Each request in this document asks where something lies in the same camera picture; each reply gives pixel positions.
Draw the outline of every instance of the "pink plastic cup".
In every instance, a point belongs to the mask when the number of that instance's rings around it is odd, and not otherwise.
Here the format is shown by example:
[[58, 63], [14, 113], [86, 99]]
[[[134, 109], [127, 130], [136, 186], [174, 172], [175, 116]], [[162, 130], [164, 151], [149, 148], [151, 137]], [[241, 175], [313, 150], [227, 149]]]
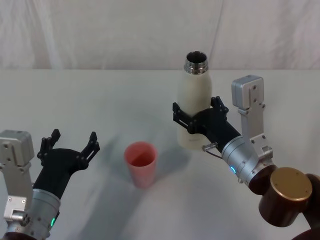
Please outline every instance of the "pink plastic cup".
[[148, 142], [137, 141], [124, 151], [124, 159], [133, 183], [138, 188], [148, 188], [156, 175], [157, 149]]

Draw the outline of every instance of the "white tabletop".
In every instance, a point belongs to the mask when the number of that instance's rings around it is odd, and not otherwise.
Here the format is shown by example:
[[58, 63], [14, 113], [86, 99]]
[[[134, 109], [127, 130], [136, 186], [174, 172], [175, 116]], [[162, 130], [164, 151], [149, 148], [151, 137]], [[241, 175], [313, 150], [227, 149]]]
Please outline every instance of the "white tabletop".
[[[56, 148], [82, 150], [96, 131], [101, 151], [75, 173], [61, 199], [52, 240], [289, 240], [309, 226], [300, 214], [289, 227], [266, 223], [260, 196], [239, 184], [228, 166], [204, 152], [177, 145], [172, 121], [181, 71], [0, 71], [0, 130], [42, 137], [61, 132]], [[320, 71], [212, 71], [213, 96], [230, 109], [239, 131], [231, 83], [248, 74], [264, 78], [265, 133], [279, 167], [320, 174]], [[153, 143], [159, 152], [157, 180], [136, 189], [123, 161], [127, 145]], [[41, 170], [31, 161], [31, 178]], [[7, 199], [0, 178], [0, 212]], [[4, 234], [6, 223], [0, 222]]]

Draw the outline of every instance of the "cream-colored water bottle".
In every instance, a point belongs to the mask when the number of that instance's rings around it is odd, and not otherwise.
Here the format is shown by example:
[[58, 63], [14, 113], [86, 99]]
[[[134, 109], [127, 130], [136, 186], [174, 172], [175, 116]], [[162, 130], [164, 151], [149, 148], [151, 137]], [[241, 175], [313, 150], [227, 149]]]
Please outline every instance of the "cream-colored water bottle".
[[[212, 82], [208, 68], [208, 59], [203, 52], [192, 51], [186, 56], [178, 83], [177, 103], [191, 117], [210, 108]], [[183, 148], [193, 150], [202, 150], [202, 146], [208, 144], [205, 136], [189, 134], [182, 126], [178, 126], [177, 140]]]

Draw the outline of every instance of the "white curtain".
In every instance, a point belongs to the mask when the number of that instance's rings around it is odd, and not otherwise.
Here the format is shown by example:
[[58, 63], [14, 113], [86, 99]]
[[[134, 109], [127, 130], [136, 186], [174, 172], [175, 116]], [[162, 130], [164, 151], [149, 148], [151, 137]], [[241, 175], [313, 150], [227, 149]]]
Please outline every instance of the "white curtain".
[[0, 0], [2, 69], [319, 69], [319, 0]]

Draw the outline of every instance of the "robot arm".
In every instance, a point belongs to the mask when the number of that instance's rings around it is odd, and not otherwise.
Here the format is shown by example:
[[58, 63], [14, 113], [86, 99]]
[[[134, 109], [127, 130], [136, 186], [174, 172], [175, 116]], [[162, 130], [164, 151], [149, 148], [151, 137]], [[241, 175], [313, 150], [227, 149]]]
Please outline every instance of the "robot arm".
[[6, 130], [0, 133], [0, 170], [8, 191], [4, 218], [8, 224], [4, 239], [44, 240], [59, 216], [60, 199], [70, 177], [85, 170], [100, 150], [97, 135], [92, 132], [81, 152], [53, 146], [60, 138], [55, 129], [43, 138], [37, 157], [43, 166], [34, 185], [29, 168], [34, 156], [31, 136], [25, 131]]
[[303, 213], [311, 228], [318, 228], [320, 179], [294, 168], [277, 168], [273, 163], [273, 150], [264, 134], [263, 111], [266, 105], [263, 101], [261, 77], [248, 75], [233, 81], [232, 102], [241, 114], [242, 135], [228, 123], [229, 110], [219, 96], [211, 99], [212, 108], [193, 117], [174, 103], [173, 120], [190, 134], [205, 135], [211, 144], [202, 149], [217, 148], [221, 158], [238, 177], [238, 182], [262, 195], [259, 211], [268, 223], [287, 227], [299, 213]]

